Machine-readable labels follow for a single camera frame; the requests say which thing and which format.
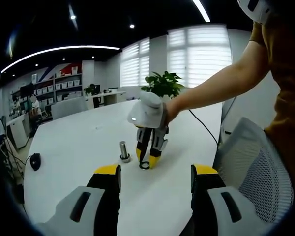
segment potted plant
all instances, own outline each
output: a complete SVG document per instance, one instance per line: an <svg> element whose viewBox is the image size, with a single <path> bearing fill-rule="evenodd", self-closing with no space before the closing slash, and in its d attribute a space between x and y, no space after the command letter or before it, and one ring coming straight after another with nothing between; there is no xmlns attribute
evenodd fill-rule
<svg viewBox="0 0 295 236"><path fill-rule="evenodd" d="M90 84L88 87L84 89L84 92L86 96L88 96L89 94L95 95L95 84Z"/></svg>
<svg viewBox="0 0 295 236"><path fill-rule="evenodd" d="M179 95L184 86L178 83L178 79L181 79L176 73L164 72L164 75L153 72L153 76L146 76L146 82L149 86L143 86L141 90L147 92L153 92L163 100L171 99Z"/></svg>

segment ceiling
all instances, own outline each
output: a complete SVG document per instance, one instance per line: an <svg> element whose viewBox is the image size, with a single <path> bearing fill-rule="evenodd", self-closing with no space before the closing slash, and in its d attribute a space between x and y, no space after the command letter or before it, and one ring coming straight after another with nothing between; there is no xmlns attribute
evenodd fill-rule
<svg viewBox="0 0 295 236"><path fill-rule="evenodd" d="M212 23L228 28L251 30L237 0L201 0ZM192 0L33 0L12 1L4 5L0 17L0 71L12 62L42 50L72 46L101 45L124 48L140 39L158 37L168 30L205 23ZM76 26L69 9L76 16ZM15 38L7 53L10 38ZM106 61L120 51L73 49L41 54L16 64L6 71L6 83L12 74L22 75L51 64L91 59Z"/></svg>

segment white helmet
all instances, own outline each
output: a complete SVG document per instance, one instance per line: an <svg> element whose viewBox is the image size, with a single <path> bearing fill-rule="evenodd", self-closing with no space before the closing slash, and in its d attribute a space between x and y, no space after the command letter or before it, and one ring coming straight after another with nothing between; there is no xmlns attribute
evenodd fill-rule
<svg viewBox="0 0 295 236"><path fill-rule="evenodd" d="M253 21L265 24L270 13L266 0L237 0L240 8Z"/></svg>

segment window blind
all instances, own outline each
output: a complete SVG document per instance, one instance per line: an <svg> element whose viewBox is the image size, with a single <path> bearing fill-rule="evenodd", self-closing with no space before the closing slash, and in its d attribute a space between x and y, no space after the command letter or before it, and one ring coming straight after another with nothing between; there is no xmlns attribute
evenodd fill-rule
<svg viewBox="0 0 295 236"><path fill-rule="evenodd" d="M147 85L145 77L149 75L149 38L122 50L120 74L121 87Z"/></svg>
<svg viewBox="0 0 295 236"><path fill-rule="evenodd" d="M169 32L169 71L193 88L232 63L227 29L203 25Z"/></svg>

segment computer mouse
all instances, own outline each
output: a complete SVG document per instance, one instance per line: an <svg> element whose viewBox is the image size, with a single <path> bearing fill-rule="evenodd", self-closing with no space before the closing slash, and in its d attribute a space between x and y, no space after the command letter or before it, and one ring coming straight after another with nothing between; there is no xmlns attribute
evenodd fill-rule
<svg viewBox="0 0 295 236"><path fill-rule="evenodd" d="M29 162L30 162L30 166L33 168L33 170L37 171L40 167L40 164L41 164L40 154L34 153L30 157Z"/></svg>

